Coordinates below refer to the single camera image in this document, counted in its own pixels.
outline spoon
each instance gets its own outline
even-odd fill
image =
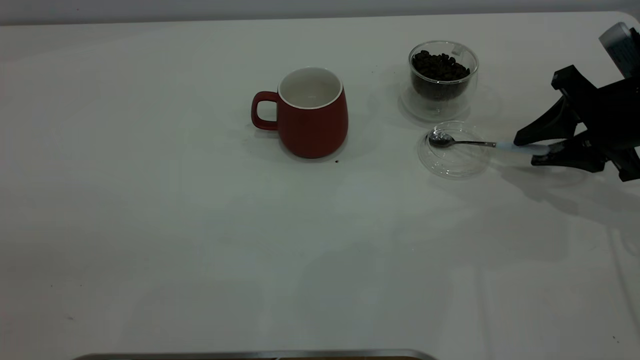
[[[514,152],[523,152],[525,154],[530,155],[547,155],[550,151],[549,146],[547,145],[523,145],[516,146],[510,142],[470,142],[470,141],[456,141],[453,136],[444,133],[442,131],[432,131],[427,135],[425,140],[429,140],[429,144],[433,147],[438,147],[440,149],[444,149],[455,145],[457,143],[464,143],[467,145],[478,145],[478,146],[486,146],[486,147],[494,147],[500,150],[514,151]]]

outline table surface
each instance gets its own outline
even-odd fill
[[[411,348],[440,360],[640,357],[640,181],[493,153],[429,173],[432,124],[398,95],[409,50],[481,65],[469,123],[496,140],[574,64],[622,76],[598,36],[623,13],[0,28],[0,357]],[[322,160],[255,129],[290,70],[344,81]],[[263,117],[274,107],[261,104]]]

